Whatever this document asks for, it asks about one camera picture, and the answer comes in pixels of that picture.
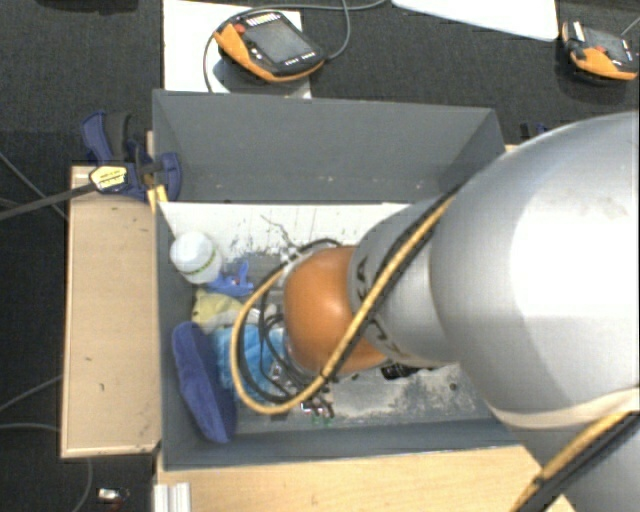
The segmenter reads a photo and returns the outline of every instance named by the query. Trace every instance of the black screen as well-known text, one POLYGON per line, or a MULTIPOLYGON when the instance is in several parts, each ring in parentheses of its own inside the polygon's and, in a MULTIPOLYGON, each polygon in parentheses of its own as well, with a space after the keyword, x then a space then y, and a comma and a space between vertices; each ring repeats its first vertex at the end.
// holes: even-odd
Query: black screen
POLYGON ((253 41, 273 62, 283 62, 298 57, 313 48, 282 20, 251 27, 245 37, 253 41))

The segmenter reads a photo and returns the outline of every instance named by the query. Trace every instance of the blue towel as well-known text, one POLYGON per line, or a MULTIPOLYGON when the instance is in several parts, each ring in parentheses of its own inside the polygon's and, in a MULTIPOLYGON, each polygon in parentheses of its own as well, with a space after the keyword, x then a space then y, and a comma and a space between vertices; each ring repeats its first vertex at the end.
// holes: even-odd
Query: blue towel
POLYGON ((218 355, 198 324, 183 322, 173 330, 173 355, 180 393, 203 435, 218 443, 231 440, 237 413, 233 394, 218 375, 218 355))

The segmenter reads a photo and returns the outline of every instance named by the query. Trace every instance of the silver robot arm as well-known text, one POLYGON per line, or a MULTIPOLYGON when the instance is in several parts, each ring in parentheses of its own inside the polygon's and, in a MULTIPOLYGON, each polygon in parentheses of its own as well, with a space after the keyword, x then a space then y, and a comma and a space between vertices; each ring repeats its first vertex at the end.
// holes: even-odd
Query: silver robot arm
MULTIPOLYGON (((437 198, 376 226, 349 267, 351 308, 437 198)), ((638 113, 523 144, 457 193, 365 332, 393 361, 461 364, 545 464, 595 419, 638 409, 638 113)), ((578 479, 579 512, 638 510, 640 435, 578 479)))

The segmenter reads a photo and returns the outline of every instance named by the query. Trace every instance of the handheld device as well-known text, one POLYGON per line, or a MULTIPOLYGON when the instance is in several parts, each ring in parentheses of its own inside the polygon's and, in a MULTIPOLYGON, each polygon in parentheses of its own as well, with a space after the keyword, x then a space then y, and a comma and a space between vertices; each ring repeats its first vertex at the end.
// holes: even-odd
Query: handheld device
POLYGON ((599 83, 629 81, 638 76, 638 55, 620 35, 595 30, 579 21, 562 25, 562 42, 576 71, 599 83))
POLYGON ((325 62, 325 51, 274 10, 233 16, 214 32, 220 54, 266 82, 305 77, 325 62))

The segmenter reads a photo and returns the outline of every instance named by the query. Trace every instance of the yellow label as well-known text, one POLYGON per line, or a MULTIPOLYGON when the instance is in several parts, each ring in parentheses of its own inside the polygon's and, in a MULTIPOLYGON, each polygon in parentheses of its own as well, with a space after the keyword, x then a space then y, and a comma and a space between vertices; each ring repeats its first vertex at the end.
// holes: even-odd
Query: yellow label
POLYGON ((90 178, 98 190, 124 185, 127 183, 127 168, 103 165, 93 171, 90 178))

